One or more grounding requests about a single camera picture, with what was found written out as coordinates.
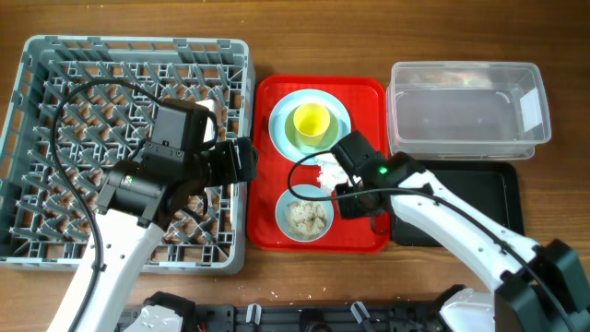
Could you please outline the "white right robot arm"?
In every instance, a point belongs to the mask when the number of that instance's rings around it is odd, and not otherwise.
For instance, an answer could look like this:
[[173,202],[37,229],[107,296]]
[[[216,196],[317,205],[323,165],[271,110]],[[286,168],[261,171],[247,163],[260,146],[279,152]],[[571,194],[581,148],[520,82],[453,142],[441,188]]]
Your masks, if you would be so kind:
[[453,194],[406,153],[386,158],[358,131],[331,149],[368,210],[383,209],[424,231],[461,260],[486,291],[453,290],[437,315],[452,331],[586,331],[589,281],[575,251],[542,246]]

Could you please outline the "rice food waste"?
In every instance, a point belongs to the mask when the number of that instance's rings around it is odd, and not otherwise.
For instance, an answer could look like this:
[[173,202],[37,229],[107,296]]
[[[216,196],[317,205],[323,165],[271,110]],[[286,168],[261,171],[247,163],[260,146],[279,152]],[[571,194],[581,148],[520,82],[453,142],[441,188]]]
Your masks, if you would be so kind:
[[289,232],[305,240],[319,236],[326,228],[326,210],[320,202],[293,201],[285,219]]

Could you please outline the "light blue bowl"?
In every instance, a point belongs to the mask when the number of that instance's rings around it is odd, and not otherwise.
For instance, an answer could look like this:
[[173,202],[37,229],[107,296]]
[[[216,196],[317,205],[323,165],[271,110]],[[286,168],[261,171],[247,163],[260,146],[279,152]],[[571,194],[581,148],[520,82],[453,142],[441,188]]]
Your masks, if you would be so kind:
[[333,209],[332,203],[330,201],[312,201],[312,202],[320,202],[324,206],[324,208],[326,210],[326,228],[319,236],[305,240],[305,239],[303,239],[301,237],[297,237],[289,232],[287,225],[286,225],[286,219],[285,219],[285,213],[286,213],[288,204],[290,204],[293,201],[302,201],[302,200],[303,199],[299,199],[296,196],[294,196],[289,190],[287,190],[285,193],[283,193],[276,204],[276,210],[275,210],[276,222],[277,222],[279,229],[282,231],[282,233],[284,235],[286,235],[288,238],[290,238],[291,240],[298,242],[298,243],[311,243],[311,242],[317,241],[318,239],[322,238],[323,236],[325,236],[328,233],[328,231],[330,230],[330,228],[333,224],[333,221],[334,221],[334,209]]

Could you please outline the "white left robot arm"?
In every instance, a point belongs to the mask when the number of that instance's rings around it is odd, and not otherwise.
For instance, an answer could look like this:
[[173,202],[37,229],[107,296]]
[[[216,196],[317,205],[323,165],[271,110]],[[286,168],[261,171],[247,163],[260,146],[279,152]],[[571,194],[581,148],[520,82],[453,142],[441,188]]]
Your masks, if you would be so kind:
[[137,277],[179,211],[206,189],[249,182],[256,149],[248,137],[177,149],[147,142],[141,160],[121,160],[102,178],[91,238],[53,321],[52,331],[111,331]]

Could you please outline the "white napkin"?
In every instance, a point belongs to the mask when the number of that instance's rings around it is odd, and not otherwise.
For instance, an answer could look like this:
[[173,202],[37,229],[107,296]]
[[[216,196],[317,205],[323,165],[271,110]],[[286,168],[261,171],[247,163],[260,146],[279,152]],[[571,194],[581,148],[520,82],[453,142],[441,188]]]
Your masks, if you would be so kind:
[[351,186],[348,175],[337,162],[336,158],[331,153],[322,154],[315,157],[317,165],[320,167],[317,181],[320,188],[326,194],[332,194],[338,184]]

